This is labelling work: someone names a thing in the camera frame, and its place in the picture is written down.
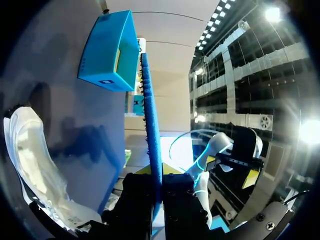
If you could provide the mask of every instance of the cyan cardboard box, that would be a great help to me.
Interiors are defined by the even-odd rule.
[[[101,15],[81,57],[78,78],[114,92],[135,90],[139,45],[130,10]]]

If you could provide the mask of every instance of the plastic bag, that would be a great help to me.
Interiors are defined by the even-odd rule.
[[[69,199],[67,181],[49,155],[43,122],[31,107],[15,110],[10,118],[3,119],[3,126],[7,151],[20,180],[45,206],[51,219],[61,227],[86,232],[88,225],[78,227],[90,220],[101,222],[97,212]],[[23,184],[22,192],[29,204]]]

